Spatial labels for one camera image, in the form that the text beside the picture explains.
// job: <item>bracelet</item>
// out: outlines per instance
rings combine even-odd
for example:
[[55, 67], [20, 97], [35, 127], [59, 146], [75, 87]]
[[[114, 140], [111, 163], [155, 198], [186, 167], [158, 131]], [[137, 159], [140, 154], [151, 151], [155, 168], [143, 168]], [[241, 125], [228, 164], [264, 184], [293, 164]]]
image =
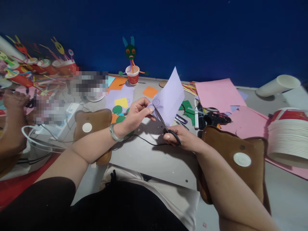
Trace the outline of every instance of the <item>bracelet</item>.
[[110, 128], [109, 128], [110, 134], [111, 134], [111, 137], [112, 137], [115, 141], [121, 142], [121, 141], [124, 140], [124, 138], [122, 138], [122, 139], [117, 138], [117, 136], [116, 136], [116, 134], [115, 134], [115, 131], [113, 130], [113, 127], [114, 127], [115, 124], [116, 124], [116, 123], [113, 123], [113, 124], [110, 125]]

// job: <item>black scissors handle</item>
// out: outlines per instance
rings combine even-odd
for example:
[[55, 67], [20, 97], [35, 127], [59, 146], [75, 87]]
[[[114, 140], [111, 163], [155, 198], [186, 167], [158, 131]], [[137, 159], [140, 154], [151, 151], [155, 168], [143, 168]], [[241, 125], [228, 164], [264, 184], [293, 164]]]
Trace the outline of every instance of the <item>black scissors handle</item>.
[[179, 147], [182, 146], [182, 142], [181, 142], [180, 138], [172, 130], [170, 130], [170, 129], [167, 130], [167, 129], [164, 128], [164, 134], [166, 134], [166, 133], [171, 133], [176, 138], [176, 140], [178, 142], [176, 145], [179, 146]]

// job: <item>left hand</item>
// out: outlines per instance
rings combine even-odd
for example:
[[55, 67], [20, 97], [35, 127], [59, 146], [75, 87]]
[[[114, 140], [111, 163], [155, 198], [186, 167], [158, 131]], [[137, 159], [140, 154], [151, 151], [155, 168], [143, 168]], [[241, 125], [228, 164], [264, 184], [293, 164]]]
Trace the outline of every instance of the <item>left hand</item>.
[[139, 127], [145, 117], [150, 118], [152, 121], [156, 121], [154, 116], [151, 115], [153, 109], [147, 108], [149, 104], [150, 101], [145, 97], [132, 103], [125, 120], [116, 124], [114, 127], [117, 137], [123, 138], [134, 131]]

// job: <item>hand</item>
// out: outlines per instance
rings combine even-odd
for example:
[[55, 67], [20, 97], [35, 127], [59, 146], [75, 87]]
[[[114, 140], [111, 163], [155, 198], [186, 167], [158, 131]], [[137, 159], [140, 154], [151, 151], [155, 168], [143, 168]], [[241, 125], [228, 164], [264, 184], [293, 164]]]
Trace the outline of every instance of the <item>hand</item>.
[[[168, 129], [172, 130], [179, 137], [182, 143], [181, 147], [187, 151], [198, 152], [199, 150], [202, 150], [202, 147], [206, 144], [203, 140], [192, 134], [181, 125], [168, 127]], [[176, 138], [171, 133], [166, 133], [164, 135], [164, 140], [173, 146], [176, 146], [176, 143], [178, 143]]]
[[150, 118], [152, 121], [156, 121], [154, 116], [151, 115], [153, 109], [147, 108], [149, 104], [150, 101], [145, 97], [132, 103], [125, 120], [114, 126], [115, 134], [118, 138], [123, 138], [134, 131], [139, 127], [145, 117]]
[[4, 106], [7, 110], [23, 110], [30, 99], [30, 95], [25, 95], [18, 91], [14, 93], [11, 90], [6, 90], [3, 95]]

